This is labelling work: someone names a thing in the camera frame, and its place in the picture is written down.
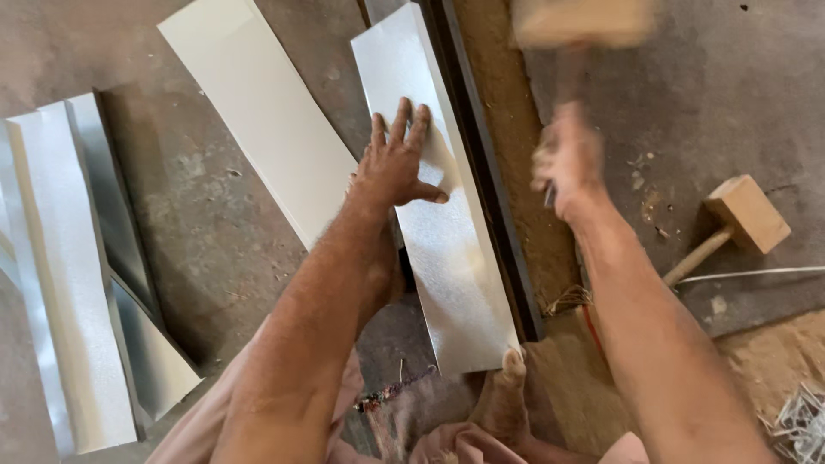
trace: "sheet metal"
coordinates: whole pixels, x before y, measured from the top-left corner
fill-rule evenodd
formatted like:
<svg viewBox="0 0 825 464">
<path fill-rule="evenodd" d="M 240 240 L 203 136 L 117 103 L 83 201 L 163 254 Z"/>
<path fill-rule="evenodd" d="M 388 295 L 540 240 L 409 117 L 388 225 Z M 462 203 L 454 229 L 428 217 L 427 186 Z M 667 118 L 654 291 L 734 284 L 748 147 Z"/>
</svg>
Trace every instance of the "sheet metal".
<svg viewBox="0 0 825 464">
<path fill-rule="evenodd" d="M 408 3 L 352 40 L 370 111 L 392 123 L 401 96 L 426 103 L 431 129 L 419 178 L 450 193 L 397 208 L 443 374 L 496 369 L 518 346 L 479 194 L 421 8 Z"/>
<path fill-rule="evenodd" d="M 86 167 L 106 261 L 144 303 L 149 317 L 163 329 L 154 287 L 149 278 L 137 226 L 120 166 L 108 137 L 97 95 L 86 93 L 66 100 L 72 132 Z"/>
<path fill-rule="evenodd" d="M 42 332 L 48 327 L 53 342 L 49 353 L 38 351 L 38 362 L 56 355 L 59 366 L 59 379 L 44 378 L 44 388 L 62 385 L 74 452 L 132 442 L 138 435 L 124 373 L 128 363 L 112 328 L 108 267 L 66 106 L 55 103 L 7 121 L 20 196 L 21 211 L 11 216 L 24 300 L 33 335 L 47 338 Z M 8 194 L 5 178 L 2 184 Z M 30 263 L 22 257 L 25 248 Z M 59 448 L 62 455 L 69 449 Z"/>
<path fill-rule="evenodd" d="M 195 0 L 158 29 L 307 249 L 338 213 L 356 161 L 253 0 Z"/>
<path fill-rule="evenodd" d="M 137 296 L 112 273 L 120 321 L 140 407 L 153 424 L 203 379 L 176 344 L 152 322 Z"/>
<path fill-rule="evenodd" d="M 74 437 L 72 425 L 68 419 L 68 407 L 63 384 L 60 380 L 60 366 L 54 348 L 54 340 L 46 314 L 45 301 L 40 286 L 37 266 L 35 264 L 35 246 L 29 239 L 29 230 L 37 231 L 41 223 L 36 215 L 26 217 L 23 207 L 20 184 L 17 181 L 14 156 L 12 154 L 9 130 L 19 139 L 19 127 L 0 121 L 0 187 L 9 219 L 9 238 L 16 250 L 16 268 L 19 270 L 20 289 L 26 304 L 26 316 L 29 320 L 31 341 L 37 356 L 40 381 L 46 408 L 54 431 L 54 441 L 60 458 L 74 454 Z M 22 164 L 21 171 L 26 171 Z M 31 186 L 26 187 L 27 196 L 31 196 Z"/>
</svg>

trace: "bare foot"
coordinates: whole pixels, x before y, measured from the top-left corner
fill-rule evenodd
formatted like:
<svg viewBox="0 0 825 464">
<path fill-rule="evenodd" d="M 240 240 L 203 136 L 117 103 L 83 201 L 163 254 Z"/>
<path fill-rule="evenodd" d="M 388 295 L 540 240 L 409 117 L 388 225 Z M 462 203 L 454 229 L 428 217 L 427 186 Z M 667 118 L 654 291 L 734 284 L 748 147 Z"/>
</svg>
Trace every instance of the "bare foot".
<svg viewBox="0 0 825 464">
<path fill-rule="evenodd" d="M 554 185 L 554 207 L 561 220 L 568 220 L 581 200 L 605 192 L 604 140 L 588 125 L 580 102 L 556 107 L 553 123 L 542 130 L 533 161 L 530 186 L 541 192 Z"/>
<path fill-rule="evenodd" d="M 524 358 L 518 350 L 510 348 L 504 353 L 502 365 L 502 370 L 487 373 L 478 404 L 467 420 L 533 464 L 597 463 L 598 457 L 570 452 L 530 434 L 524 402 Z"/>
<path fill-rule="evenodd" d="M 502 370 L 487 373 L 478 404 L 468 421 L 513 448 L 530 436 L 524 404 L 527 367 L 521 353 L 514 348 L 504 353 L 502 365 Z"/>
</svg>

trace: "cable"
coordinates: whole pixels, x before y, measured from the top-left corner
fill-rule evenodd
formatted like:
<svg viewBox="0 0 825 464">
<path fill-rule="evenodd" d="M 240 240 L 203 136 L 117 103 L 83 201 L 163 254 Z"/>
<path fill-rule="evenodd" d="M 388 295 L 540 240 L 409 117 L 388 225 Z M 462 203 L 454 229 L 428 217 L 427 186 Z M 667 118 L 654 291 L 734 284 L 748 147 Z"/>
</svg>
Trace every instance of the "cable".
<svg viewBox="0 0 825 464">
<path fill-rule="evenodd" d="M 825 266 L 808 266 L 806 268 L 776 268 L 776 269 L 762 269 L 759 271 L 743 271 L 743 272 L 728 272 L 725 274 L 710 274 L 707 276 L 696 276 L 682 279 L 676 283 L 681 285 L 688 282 L 709 281 L 714 279 L 727 279 L 730 277 L 745 277 L 745 276 L 759 276 L 762 274 L 782 274 L 786 272 L 825 272 Z"/>
</svg>

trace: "hairy arm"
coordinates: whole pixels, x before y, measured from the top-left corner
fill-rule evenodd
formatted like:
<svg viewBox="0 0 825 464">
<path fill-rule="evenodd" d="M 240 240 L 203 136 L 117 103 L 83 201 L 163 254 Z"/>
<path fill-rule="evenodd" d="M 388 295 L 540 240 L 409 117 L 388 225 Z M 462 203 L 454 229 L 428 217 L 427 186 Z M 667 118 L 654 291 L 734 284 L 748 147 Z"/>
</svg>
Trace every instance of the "hairy arm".
<svg viewBox="0 0 825 464">
<path fill-rule="evenodd" d="M 212 462 L 320 462 L 344 366 L 377 308 L 368 281 L 389 208 L 411 200 L 444 202 L 417 179 L 430 120 L 403 98 L 384 138 L 373 134 L 346 201 L 284 290 L 243 368 Z"/>
<path fill-rule="evenodd" d="M 552 180 L 591 279 L 610 369 L 653 462 L 775 462 L 747 403 L 687 308 L 668 289 L 607 195 L 601 138 L 577 103 L 557 109 L 535 156 L 536 189 Z"/>
</svg>

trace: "pink clothing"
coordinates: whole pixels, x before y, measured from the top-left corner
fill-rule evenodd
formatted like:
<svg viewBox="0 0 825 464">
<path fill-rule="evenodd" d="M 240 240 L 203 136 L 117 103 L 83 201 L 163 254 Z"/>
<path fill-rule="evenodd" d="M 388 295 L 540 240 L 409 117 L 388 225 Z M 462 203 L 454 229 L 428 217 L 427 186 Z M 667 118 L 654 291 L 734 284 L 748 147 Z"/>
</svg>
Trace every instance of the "pink clothing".
<svg viewBox="0 0 825 464">
<path fill-rule="evenodd" d="M 210 461 L 229 410 L 232 390 L 249 357 L 249 350 L 260 333 L 259 329 L 206 395 L 175 424 L 146 461 L 147 464 L 206 464 Z M 358 454 L 352 445 L 340 439 L 344 414 L 355 404 L 363 388 L 364 379 L 361 377 L 358 356 L 353 349 L 346 362 L 341 390 L 332 415 L 327 464 L 381 462 Z M 421 464 L 445 462 L 446 453 L 454 453 L 452 462 L 459 463 L 528 464 L 478 425 L 467 422 L 442 425 L 422 437 L 412 450 L 409 461 Z M 649 464 L 649 460 L 641 440 L 632 433 L 627 433 L 607 451 L 599 464 Z"/>
</svg>

